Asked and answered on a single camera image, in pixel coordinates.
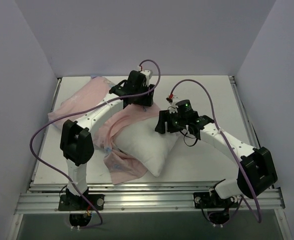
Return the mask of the white pillow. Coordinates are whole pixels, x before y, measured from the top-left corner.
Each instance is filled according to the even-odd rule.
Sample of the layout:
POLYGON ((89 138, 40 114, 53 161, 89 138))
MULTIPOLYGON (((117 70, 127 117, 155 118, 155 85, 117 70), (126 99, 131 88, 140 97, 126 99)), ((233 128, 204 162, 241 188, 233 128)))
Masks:
POLYGON ((123 128, 114 138, 115 146, 134 157, 155 177, 159 177, 165 161, 178 140, 179 133, 155 131, 158 117, 148 118, 123 128))

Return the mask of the pink and blue printed pillowcase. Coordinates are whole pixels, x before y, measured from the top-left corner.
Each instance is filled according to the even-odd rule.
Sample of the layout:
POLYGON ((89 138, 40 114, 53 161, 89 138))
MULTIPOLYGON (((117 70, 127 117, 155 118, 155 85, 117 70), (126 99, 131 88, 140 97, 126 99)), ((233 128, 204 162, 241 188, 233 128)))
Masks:
MULTIPOLYGON (((57 110, 50 112, 50 121, 61 116, 82 112, 98 105, 115 84, 104 77, 95 77, 73 96, 65 100, 57 110)), ((147 168, 129 154, 121 152, 114 140, 126 126, 157 117, 160 108, 154 103, 151 107, 130 104, 112 116, 93 135, 94 146, 105 152, 104 163, 108 168, 114 185, 143 177, 147 168)))

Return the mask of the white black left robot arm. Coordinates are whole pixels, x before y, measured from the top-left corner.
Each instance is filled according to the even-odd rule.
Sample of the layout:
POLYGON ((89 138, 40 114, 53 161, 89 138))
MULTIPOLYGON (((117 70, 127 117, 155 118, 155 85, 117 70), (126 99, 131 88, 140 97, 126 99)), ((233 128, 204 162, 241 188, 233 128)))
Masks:
POLYGON ((151 76, 150 70, 131 71, 127 79, 112 86, 99 98, 92 110, 74 121, 68 119, 64 122, 60 149, 68 165, 66 195, 75 209, 81 210, 88 203, 86 167, 94 154, 92 136, 108 119, 128 105, 144 109, 152 106, 155 86, 149 83, 151 76))

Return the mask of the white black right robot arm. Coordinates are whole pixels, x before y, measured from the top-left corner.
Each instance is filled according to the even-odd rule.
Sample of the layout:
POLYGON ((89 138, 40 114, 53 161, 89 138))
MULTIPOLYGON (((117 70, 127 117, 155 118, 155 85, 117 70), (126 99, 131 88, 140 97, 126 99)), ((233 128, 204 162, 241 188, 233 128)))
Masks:
POLYGON ((271 152, 248 145, 222 130, 207 115, 198 115, 188 99, 174 101, 159 112, 155 131, 160 134, 185 130, 196 140, 204 141, 228 157, 237 167, 238 175, 224 179, 213 186, 209 202, 221 206, 228 198, 243 195, 250 199, 258 196, 278 181, 271 152))

